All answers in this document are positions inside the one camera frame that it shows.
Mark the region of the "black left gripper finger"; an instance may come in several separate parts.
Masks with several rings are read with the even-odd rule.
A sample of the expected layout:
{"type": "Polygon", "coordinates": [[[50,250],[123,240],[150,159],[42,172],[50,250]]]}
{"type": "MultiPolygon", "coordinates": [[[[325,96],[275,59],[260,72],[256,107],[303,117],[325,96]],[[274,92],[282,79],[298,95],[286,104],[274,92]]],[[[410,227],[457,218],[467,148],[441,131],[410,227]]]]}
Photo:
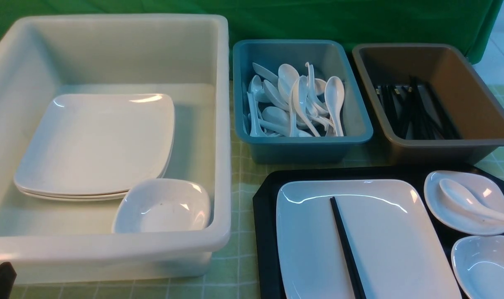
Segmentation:
{"type": "Polygon", "coordinates": [[[0,265],[0,299],[8,299],[14,286],[17,273],[10,262],[0,265]]]}

